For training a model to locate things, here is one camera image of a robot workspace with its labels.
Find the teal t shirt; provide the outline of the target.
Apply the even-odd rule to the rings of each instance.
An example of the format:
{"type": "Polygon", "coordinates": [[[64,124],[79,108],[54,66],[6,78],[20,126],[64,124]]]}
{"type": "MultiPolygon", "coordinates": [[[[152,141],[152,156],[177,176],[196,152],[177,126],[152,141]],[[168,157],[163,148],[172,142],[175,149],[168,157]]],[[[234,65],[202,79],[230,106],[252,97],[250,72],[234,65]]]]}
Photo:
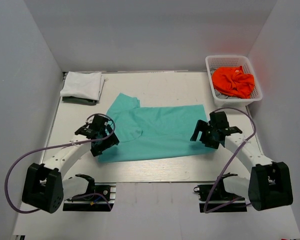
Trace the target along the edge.
{"type": "Polygon", "coordinates": [[[119,94],[106,113],[114,120],[119,144],[103,151],[101,163],[142,161],[202,155],[212,152],[191,141],[203,105],[142,107],[140,100],[119,94]]]}

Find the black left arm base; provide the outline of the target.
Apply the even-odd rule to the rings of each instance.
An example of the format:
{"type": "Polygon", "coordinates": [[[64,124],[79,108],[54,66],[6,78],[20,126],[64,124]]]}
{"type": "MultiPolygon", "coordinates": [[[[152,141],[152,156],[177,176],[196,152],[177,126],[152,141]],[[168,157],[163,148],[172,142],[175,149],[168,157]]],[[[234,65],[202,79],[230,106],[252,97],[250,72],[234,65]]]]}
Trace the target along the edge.
{"type": "Polygon", "coordinates": [[[115,183],[99,183],[86,174],[62,181],[64,212],[110,212],[116,198],[115,183]]]}

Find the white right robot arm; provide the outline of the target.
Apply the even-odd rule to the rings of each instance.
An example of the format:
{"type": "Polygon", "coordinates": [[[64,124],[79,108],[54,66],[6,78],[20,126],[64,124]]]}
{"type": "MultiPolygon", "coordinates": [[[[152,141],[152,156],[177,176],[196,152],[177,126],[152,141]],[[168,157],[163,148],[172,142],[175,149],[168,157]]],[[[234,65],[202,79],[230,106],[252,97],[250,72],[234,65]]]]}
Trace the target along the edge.
{"type": "Polygon", "coordinates": [[[293,191],[288,165],[275,162],[255,148],[250,136],[245,137],[237,126],[230,126],[224,110],[211,112],[209,121],[198,120],[190,138],[211,149],[223,146],[232,153],[210,190],[198,191],[204,203],[203,212],[218,211],[241,199],[248,200],[257,211],[291,205],[293,191]],[[234,158],[248,170],[249,178],[226,173],[234,158]]]}

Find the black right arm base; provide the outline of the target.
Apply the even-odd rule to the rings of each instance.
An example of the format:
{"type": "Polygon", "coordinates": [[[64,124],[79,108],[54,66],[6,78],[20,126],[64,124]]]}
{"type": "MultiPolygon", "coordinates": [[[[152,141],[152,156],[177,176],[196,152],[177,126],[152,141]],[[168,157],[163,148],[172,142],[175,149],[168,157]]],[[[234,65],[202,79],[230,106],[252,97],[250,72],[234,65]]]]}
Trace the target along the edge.
{"type": "MultiPolygon", "coordinates": [[[[225,191],[222,179],[218,182],[216,188],[214,189],[210,197],[206,208],[207,211],[238,198],[237,195],[225,191]]],[[[213,182],[208,182],[198,184],[196,187],[193,188],[193,192],[195,194],[198,194],[200,213],[204,213],[205,203],[211,191],[211,188],[213,187],[213,184],[213,182]]],[[[241,197],[237,201],[213,211],[213,213],[243,213],[247,212],[247,207],[248,206],[245,198],[241,197]]]]}

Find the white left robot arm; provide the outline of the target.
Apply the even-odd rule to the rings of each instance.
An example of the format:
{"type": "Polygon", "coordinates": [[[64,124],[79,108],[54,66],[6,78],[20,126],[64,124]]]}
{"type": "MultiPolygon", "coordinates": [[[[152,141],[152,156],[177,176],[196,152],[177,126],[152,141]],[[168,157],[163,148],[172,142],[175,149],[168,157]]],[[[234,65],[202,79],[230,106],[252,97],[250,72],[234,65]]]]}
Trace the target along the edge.
{"type": "Polygon", "coordinates": [[[95,189],[93,177],[67,172],[82,157],[91,153],[100,156],[103,151],[119,144],[116,125],[109,116],[96,113],[74,132],[71,140],[58,146],[59,151],[41,164],[31,164],[26,172],[22,202],[50,214],[56,212],[64,200],[108,199],[95,189]]]}

